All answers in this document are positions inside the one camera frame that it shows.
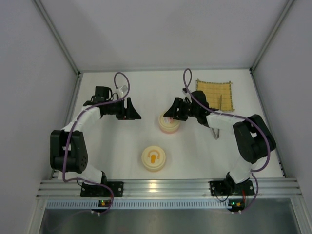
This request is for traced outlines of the cream lid pink handle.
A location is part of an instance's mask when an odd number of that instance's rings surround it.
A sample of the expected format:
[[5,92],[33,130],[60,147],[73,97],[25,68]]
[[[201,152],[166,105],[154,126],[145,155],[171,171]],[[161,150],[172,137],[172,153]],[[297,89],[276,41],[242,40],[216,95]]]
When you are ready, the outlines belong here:
[[173,128],[176,126],[180,126],[180,122],[178,120],[164,117],[163,114],[164,114],[164,112],[158,118],[159,126],[165,126],[167,128]]

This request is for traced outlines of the pink lunch bowl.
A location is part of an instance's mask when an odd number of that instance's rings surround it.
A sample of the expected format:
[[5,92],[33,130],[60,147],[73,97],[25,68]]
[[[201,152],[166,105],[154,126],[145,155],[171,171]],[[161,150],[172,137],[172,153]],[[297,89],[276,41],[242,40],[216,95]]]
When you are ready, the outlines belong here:
[[173,133],[176,133],[179,129],[179,126],[176,126],[176,127],[173,127],[173,128],[167,128],[165,126],[160,126],[159,127],[160,130],[163,132],[163,133],[166,133],[166,134],[173,134]]

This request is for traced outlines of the metal tongs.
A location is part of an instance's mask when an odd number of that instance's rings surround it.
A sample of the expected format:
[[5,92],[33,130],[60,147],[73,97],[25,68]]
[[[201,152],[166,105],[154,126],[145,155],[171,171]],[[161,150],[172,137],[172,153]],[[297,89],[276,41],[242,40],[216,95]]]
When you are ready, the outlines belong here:
[[[222,95],[220,95],[220,97],[219,97],[219,107],[218,107],[218,109],[220,111],[222,109]],[[219,137],[220,137],[220,130],[219,129],[214,129],[214,128],[212,128],[211,130],[212,130],[212,134],[213,134],[214,139],[218,140]]]

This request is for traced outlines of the cream lid orange handle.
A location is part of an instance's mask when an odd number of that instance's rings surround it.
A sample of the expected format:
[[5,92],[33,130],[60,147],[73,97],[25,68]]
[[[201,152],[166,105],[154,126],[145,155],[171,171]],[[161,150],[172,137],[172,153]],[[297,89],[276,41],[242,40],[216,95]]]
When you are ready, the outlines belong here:
[[149,146],[143,150],[141,160],[143,164],[165,164],[166,154],[159,146]]

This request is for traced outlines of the orange lunch bowl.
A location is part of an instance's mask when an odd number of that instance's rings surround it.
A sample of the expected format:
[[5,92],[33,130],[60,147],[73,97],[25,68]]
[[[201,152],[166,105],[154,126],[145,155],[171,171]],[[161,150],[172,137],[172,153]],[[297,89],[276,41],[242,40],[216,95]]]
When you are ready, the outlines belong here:
[[158,164],[158,165],[149,165],[149,164],[144,164],[144,168],[150,172],[158,172],[160,171],[165,164]]

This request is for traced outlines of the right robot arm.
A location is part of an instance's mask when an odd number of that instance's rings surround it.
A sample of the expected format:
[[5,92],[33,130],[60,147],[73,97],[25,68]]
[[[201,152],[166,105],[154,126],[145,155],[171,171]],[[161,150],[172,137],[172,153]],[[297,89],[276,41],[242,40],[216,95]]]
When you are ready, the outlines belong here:
[[210,108],[202,91],[194,91],[190,97],[176,97],[164,117],[186,121],[195,117],[199,124],[210,129],[219,129],[235,136],[238,160],[222,181],[221,191],[214,195],[235,195],[249,188],[249,178],[253,165],[276,149],[276,141],[260,115],[239,117],[221,113]]

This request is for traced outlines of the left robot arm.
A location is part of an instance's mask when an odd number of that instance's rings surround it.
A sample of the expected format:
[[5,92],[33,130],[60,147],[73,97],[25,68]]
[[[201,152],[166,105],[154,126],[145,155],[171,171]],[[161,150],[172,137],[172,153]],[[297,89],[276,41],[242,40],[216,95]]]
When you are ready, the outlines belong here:
[[115,116],[118,120],[137,120],[141,115],[127,97],[126,86],[120,88],[117,100],[112,100],[112,89],[97,86],[95,94],[86,101],[78,116],[60,130],[50,135],[50,165],[62,173],[65,183],[81,182],[81,191],[91,191],[92,196],[113,196],[107,177],[101,170],[88,162],[84,133],[104,115]]

